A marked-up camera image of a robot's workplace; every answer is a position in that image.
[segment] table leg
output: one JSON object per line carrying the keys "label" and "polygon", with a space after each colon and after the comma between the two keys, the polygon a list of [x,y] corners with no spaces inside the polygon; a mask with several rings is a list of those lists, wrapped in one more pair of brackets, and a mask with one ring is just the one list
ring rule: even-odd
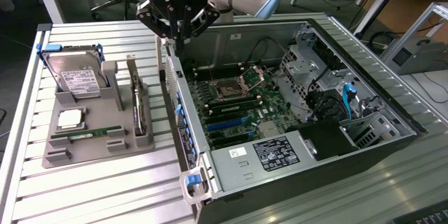
{"label": "table leg", "polygon": [[357,3],[355,3],[355,4],[357,4],[358,6],[361,6],[362,3],[363,3],[363,0],[357,0]]}
{"label": "table leg", "polygon": [[363,28],[367,24],[367,21],[371,19],[373,15],[374,15],[375,11],[378,10],[383,1],[385,0],[375,0],[370,10],[367,11],[367,13],[365,15],[365,18],[363,18],[362,22],[359,23],[359,26],[357,27],[357,30],[355,30],[354,34],[358,34],[363,30]]}
{"label": "table leg", "polygon": [[45,0],[45,5],[54,24],[66,23],[65,15],[59,6],[58,0]]}
{"label": "table leg", "polygon": [[290,5],[295,6],[298,0],[291,0]]}

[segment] aluminum slat table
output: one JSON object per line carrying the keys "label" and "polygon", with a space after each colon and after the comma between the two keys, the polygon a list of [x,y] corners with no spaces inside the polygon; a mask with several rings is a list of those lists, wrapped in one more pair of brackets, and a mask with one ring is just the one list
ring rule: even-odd
{"label": "aluminum slat table", "polygon": [[[314,18],[383,87],[430,130],[430,137],[383,160],[367,172],[261,209],[231,223],[386,223],[389,219],[448,197],[446,118],[338,21],[325,14],[285,14],[273,19]],[[241,17],[238,22],[254,20]],[[42,156],[54,106],[55,83],[33,52],[19,107],[0,170],[2,223],[194,223],[183,201],[179,163],[159,84],[155,35],[139,21],[54,25],[35,44],[101,43],[107,60],[119,61],[119,84],[130,83],[125,63],[135,55],[150,85],[157,148],[45,169]]]}

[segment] white cable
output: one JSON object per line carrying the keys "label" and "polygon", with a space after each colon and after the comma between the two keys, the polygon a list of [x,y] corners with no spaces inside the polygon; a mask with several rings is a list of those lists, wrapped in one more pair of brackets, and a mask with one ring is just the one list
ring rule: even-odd
{"label": "white cable", "polygon": [[0,34],[0,37],[3,37],[3,38],[6,38],[6,39],[10,39],[13,42],[15,42],[15,43],[18,43],[18,44],[21,44],[21,45],[29,47],[30,49],[34,49],[34,48],[33,48],[31,46],[29,46],[27,44],[25,44],[25,43],[22,43],[22,42],[17,41],[17,40],[14,40],[14,39],[11,39],[9,36],[5,36],[5,35]]}
{"label": "white cable", "polygon": [[383,46],[383,49],[386,49],[389,47],[389,45],[383,44],[383,43],[374,42],[374,44],[378,44],[378,45]]}
{"label": "white cable", "polygon": [[9,132],[3,133],[3,134],[0,135],[0,137],[5,137],[6,135],[9,135],[9,134],[10,134],[10,132],[11,132],[11,131],[9,131]]}

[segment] blue cable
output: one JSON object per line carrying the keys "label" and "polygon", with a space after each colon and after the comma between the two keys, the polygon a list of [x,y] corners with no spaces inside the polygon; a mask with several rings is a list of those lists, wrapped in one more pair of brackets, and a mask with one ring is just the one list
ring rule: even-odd
{"label": "blue cable", "polygon": [[354,87],[354,85],[351,83],[345,85],[343,88],[343,101],[345,101],[345,105],[347,107],[349,110],[349,119],[353,120],[353,110],[351,110],[351,105],[349,104],[349,92],[357,93],[357,89]]}
{"label": "blue cable", "polygon": [[181,110],[182,110],[183,105],[179,104],[175,110],[175,114],[179,115],[181,114]]}

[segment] hard drive label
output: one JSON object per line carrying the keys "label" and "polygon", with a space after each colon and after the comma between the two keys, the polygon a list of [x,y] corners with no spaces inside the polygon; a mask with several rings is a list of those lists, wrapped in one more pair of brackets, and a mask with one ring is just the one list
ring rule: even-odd
{"label": "hard drive label", "polygon": [[257,143],[254,148],[267,172],[301,162],[286,136]]}
{"label": "hard drive label", "polygon": [[101,91],[94,70],[62,72],[73,94],[89,94]]}

